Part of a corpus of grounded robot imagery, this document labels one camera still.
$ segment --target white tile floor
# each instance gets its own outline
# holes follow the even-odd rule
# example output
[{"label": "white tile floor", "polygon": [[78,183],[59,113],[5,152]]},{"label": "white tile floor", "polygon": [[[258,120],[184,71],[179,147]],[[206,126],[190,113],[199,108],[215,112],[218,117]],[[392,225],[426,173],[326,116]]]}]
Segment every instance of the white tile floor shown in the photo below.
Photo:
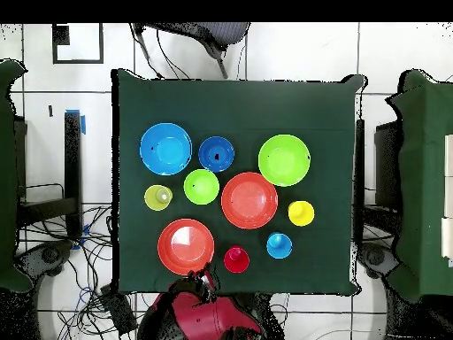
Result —
[{"label": "white tile floor", "polygon": [[[451,80],[452,30],[449,23],[253,23],[249,33],[248,78],[339,81],[352,73],[367,76],[369,84],[363,97],[365,186],[373,189],[374,129],[396,118],[385,98],[395,93],[400,74],[414,67],[426,70],[436,80]],[[222,80],[216,61],[201,44],[179,35],[159,34],[167,56],[191,78]],[[144,39],[153,66],[165,77],[173,77],[158,48],[156,31],[145,31]],[[65,54],[84,55],[83,44],[77,45],[79,50]],[[243,45],[242,40],[228,48],[225,66],[230,80],[235,80],[238,74]],[[17,114],[24,115],[28,122],[27,184],[63,182],[63,112],[79,109],[87,122],[86,134],[82,136],[84,210],[94,205],[109,205],[110,71],[126,68],[145,78],[154,78],[155,74],[132,40],[128,24],[104,24],[103,64],[54,65],[51,50],[51,25],[0,25],[0,58],[23,61],[28,70],[23,79],[14,82],[11,93]],[[239,77],[244,78],[244,54]],[[53,109],[52,117],[49,105]],[[59,197],[61,193],[58,187],[47,187],[29,189],[27,194],[29,200],[42,200]],[[365,192],[365,202],[374,202],[372,191]],[[93,213],[88,212],[84,222],[91,220]],[[95,231],[108,234],[104,220],[96,224]],[[27,238],[19,247],[22,251],[36,244],[33,241],[45,239],[44,235],[30,231],[21,231],[20,236],[23,240]],[[92,250],[95,245],[88,242],[87,246]],[[110,258],[111,250],[103,249],[102,256]],[[70,260],[78,270],[80,283],[86,285],[85,258],[80,251],[73,251]],[[96,270],[101,284],[110,281],[111,261],[99,259]],[[43,340],[58,337],[62,323],[56,311],[63,310],[68,317],[72,315],[80,292],[74,276],[66,264],[62,274],[47,277],[42,284],[38,307]],[[362,292],[354,297],[290,296],[287,299],[287,294],[275,295],[274,304],[288,305],[287,340],[381,340],[387,309],[382,283],[368,278],[361,266],[357,266],[357,282]],[[155,297],[156,294],[132,297],[137,316],[142,315]],[[283,320],[283,313],[276,315]],[[82,340],[98,340],[98,337]],[[118,340],[118,336],[111,334],[106,340]]]}]

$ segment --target red cup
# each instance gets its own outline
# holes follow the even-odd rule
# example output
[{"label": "red cup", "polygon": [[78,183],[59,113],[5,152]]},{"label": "red cup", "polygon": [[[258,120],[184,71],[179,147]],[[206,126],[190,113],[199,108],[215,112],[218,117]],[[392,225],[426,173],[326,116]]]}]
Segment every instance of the red cup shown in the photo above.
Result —
[{"label": "red cup", "polygon": [[230,273],[243,273],[249,266],[249,254],[238,245],[232,246],[225,254],[223,263]]}]

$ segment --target red bowl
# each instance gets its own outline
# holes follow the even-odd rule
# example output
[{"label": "red bowl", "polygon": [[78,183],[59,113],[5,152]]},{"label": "red bowl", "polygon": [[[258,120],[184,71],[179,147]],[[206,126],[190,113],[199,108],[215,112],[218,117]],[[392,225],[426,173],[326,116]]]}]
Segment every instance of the red bowl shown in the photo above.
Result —
[{"label": "red bowl", "polygon": [[221,198],[226,218],[236,227],[263,227],[277,211],[275,187],[261,174],[237,174],[225,186]]},{"label": "red bowl", "polygon": [[214,239],[197,220],[173,221],[160,234],[157,253],[166,268],[178,275],[203,269],[214,255]]}]

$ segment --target yellow cup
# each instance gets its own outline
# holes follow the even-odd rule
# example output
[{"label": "yellow cup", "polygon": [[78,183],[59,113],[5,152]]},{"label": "yellow cup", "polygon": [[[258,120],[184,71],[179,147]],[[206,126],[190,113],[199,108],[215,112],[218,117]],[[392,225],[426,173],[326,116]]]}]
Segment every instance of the yellow cup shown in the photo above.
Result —
[{"label": "yellow cup", "polygon": [[306,226],[313,221],[315,210],[306,201],[295,201],[288,207],[288,217],[296,226]]},{"label": "yellow cup", "polygon": [[164,210],[172,198],[172,191],[163,185],[151,185],[145,191],[145,204],[154,211]]}]

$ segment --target green cloth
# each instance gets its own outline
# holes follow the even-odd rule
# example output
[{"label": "green cloth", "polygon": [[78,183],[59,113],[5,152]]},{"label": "green cloth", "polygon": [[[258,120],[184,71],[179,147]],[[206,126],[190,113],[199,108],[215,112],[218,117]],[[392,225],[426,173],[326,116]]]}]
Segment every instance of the green cloth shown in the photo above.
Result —
[{"label": "green cloth", "polygon": [[26,292],[33,286],[28,276],[18,271],[12,262],[16,251],[18,176],[10,89],[24,72],[25,68],[17,61],[0,60],[0,288],[16,292]]},{"label": "green cloth", "polygon": [[[351,295],[349,281],[352,166],[355,142],[354,103],[364,77],[339,82],[292,81],[149,81],[119,70],[119,289],[167,291],[180,276],[168,271],[157,255],[157,240],[172,221],[201,221],[215,241],[213,264],[219,293],[291,292]],[[188,166],[172,176],[153,174],[142,163],[143,133],[159,122],[183,127],[191,137]],[[277,134],[301,138],[311,153],[311,167],[292,187],[277,187],[279,207],[270,222],[255,230],[239,229],[224,216],[221,190],[235,175],[259,172],[261,145]],[[221,135],[234,146],[233,164],[216,174],[220,193],[207,206],[194,205],[183,182],[200,168],[198,149],[209,136]],[[161,184],[173,192],[162,212],[144,203],[145,190]],[[313,204],[315,219],[294,226],[288,206],[295,200]],[[286,259],[271,258],[265,248],[274,231],[288,235],[293,251]],[[250,256],[242,274],[229,273],[223,258],[239,244]]]},{"label": "green cloth", "polygon": [[404,133],[399,153],[403,230],[395,249],[402,265],[388,281],[414,302],[423,295],[453,295],[453,268],[441,256],[444,144],[445,135],[453,134],[453,85],[430,82],[412,70],[391,102]]}]

